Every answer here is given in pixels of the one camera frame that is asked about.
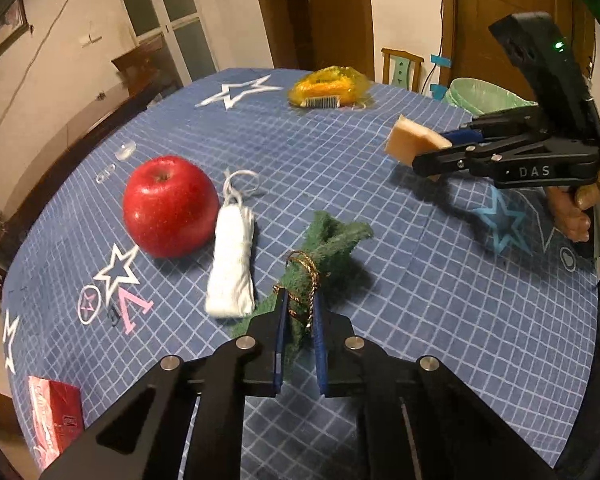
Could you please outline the person's right hand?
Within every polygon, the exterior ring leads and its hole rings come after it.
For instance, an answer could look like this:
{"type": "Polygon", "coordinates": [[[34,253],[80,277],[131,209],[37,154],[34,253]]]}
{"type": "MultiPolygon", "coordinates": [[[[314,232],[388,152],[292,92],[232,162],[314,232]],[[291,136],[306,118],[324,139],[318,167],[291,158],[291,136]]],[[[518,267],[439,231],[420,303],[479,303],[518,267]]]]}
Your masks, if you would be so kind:
{"type": "Polygon", "coordinates": [[[600,173],[595,183],[581,186],[574,195],[557,186],[544,188],[544,191],[555,228],[572,242],[587,242],[592,221],[586,212],[600,205],[600,173]]]}

